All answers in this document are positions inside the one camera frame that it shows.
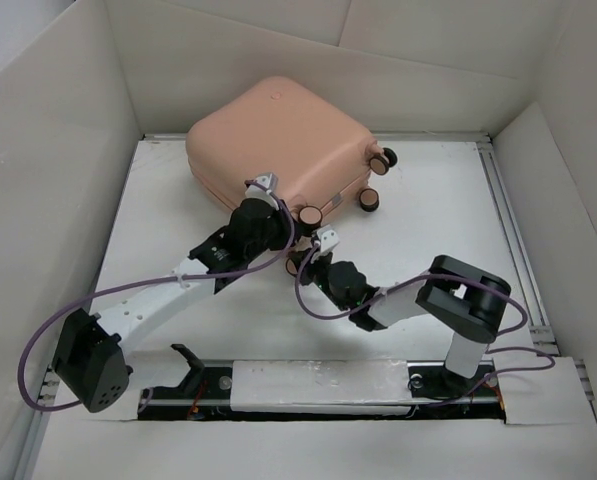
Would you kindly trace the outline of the pink hard-shell suitcase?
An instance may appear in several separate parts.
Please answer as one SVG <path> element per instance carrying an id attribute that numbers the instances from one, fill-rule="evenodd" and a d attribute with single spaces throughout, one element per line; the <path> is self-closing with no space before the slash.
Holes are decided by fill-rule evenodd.
<path id="1" fill-rule="evenodd" d="M 196 122 L 185 146 L 193 177 L 230 217 L 247 199 L 245 182 L 274 173 L 271 196 L 286 203 L 305 236 L 354 200 L 375 210 L 369 178 L 398 162 L 365 126 L 285 77 L 259 81 Z"/>

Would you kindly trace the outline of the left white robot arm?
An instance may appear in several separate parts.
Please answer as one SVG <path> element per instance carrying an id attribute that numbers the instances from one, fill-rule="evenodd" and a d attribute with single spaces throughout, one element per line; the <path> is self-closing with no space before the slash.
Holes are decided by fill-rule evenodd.
<path id="1" fill-rule="evenodd" d="M 172 273 L 144 281 L 132 297 L 98 313 L 78 308 L 65 319 L 52 368 L 91 413 L 109 408 L 127 390 L 127 358 L 154 330 L 195 303 L 259 271 L 267 251 L 284 254 L 296 222 L 284 201 L 247 198 L 229 223 L 189 252 Z"/>

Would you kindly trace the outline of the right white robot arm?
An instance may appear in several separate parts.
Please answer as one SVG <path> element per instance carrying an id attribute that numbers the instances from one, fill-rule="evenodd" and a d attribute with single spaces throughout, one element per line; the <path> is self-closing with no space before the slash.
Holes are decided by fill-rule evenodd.
<path id="1" fill-rule="evenodd" d="M 428 270 L 393 287 L 376 287 L 350 261 L 334 262 L 314 249 L 292 253 L 287 270 L 295 291 L 315 285 L 358 328 L 382 331 L 429 314 L 453 331 L 440 381 L 451 393 L 472 387 L 487 347 L 496 340 L 509 283 L 448 255 L 438 255 Z"/>

